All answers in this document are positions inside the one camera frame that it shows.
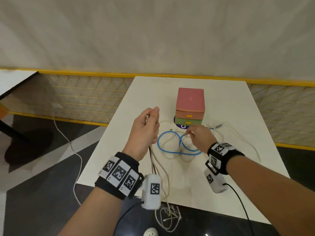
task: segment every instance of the gray wall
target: gray wall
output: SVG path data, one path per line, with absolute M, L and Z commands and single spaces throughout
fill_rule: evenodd
M 0 0 L 0 66 L 314 79 L 315 0 Z

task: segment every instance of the person's right arm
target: person's right arm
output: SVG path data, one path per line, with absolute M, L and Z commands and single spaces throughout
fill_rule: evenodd
M 206 154 L 217 142 L 202 125 L 189 127 L 186 134 Z M 244 156 L 232 157 L 226 170 L 282 236 L 315 235 L 315 192 Z

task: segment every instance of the green drawer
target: green drawer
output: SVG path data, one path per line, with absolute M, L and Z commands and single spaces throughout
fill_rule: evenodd
M 201 124 L 202 120 L 183 119 L 183 118 L 175 117 L 175 123 L 178 125 L 190 126 L 194 124 Z

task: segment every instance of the person's left hand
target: person's left hand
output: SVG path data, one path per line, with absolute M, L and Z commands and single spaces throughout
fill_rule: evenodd
M 122 151 L 137 161 L 144 158 L 148 152 L 149 146 L 157 142 L 158 128 L 160 123 L 159 108 L 147 108 L 135 120 L 132 125 L 131 132 L 127 144 Z M 147 124 L 146 116 L 150 115 Z

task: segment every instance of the qr code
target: qr code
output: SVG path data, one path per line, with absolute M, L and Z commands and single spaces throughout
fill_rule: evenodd
M 106 165 L 104 166 L 103 170 L 109 172 L 111 170 L 111 168 L 113 167 L 113 165 L 115 164 L 115 162 L 109 160 Z
M 151 194 L 160 194 L 160 184 L 151 183 Z
M 115 177 L 117 180 L 121 181 L 125 174 L 126 171 L 120 166 L 117 166 L 116 169 L 113 171 L 112 176 Z
M 134 186 L 135 182 L 136 182 L 136 179 L 133 178 L 131 175 L 128 175 L 127 179 L 124 183 L 124 186 L 127 187 L 129 190 L 131 190 L 132 187 Z
M 216 161 L 217 161 L 216 158 L 211 157 L 211 164 L 212 164 L 212 165 L 216 166 Z
M 217 147 L 215 148 L 215 151 L 218 152 L 218 153 L 220 153 L 223 149 L 224 149 L 223 146 L 217 146 Z
M 209 184 L 211 184 L 213 182 L 213 178 L 210 174 L 207 176 L 207 180 L 208 180 Z
M 222 146 L 225 146 L 225 147 L 231 147 L 232 145 L 230 145 L 229 143 L 220 143 Z

